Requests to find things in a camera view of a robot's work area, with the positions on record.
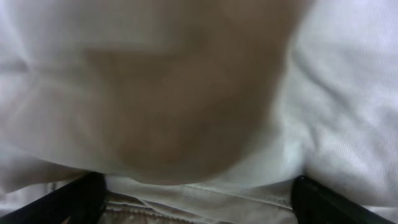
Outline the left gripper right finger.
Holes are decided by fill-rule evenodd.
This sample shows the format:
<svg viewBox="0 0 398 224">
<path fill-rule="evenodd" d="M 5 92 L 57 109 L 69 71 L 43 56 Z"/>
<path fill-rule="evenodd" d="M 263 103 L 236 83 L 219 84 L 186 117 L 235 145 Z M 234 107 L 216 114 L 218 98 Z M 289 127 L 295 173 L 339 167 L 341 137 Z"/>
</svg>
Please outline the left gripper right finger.
<svg viewBox="0 0 398 224">
<path fill-rule="evenodd" d="M 394 224 L 304 175 L 290 198 L 298 224 Z"/>
</svg>

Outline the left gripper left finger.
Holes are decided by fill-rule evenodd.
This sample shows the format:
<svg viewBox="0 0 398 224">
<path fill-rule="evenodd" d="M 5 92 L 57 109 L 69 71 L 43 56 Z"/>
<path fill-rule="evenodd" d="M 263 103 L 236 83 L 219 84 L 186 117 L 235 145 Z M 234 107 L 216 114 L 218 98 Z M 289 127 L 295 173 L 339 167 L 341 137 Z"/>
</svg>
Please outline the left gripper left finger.
<svg viewBox="0 0 398 224">
<path fill-rule="evenodd" d="M 1 224 L 97 224 L 107 193 L 104 175 L 92 172 L 1 217 Z"/>
</svg>

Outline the beige shorts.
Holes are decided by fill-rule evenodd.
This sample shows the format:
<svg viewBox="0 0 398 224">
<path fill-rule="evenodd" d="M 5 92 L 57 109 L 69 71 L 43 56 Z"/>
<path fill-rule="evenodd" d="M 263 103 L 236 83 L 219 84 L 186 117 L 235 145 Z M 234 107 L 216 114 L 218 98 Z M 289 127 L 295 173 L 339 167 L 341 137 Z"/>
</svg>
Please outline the beige shorts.
<svg viewBox="0 0 398 224">
<path fill-rule="evenodd" d="M 397 222 L 397 2 L 1 2 L 1 214 L 99 172 L 101 223 Z"/>
</svg>

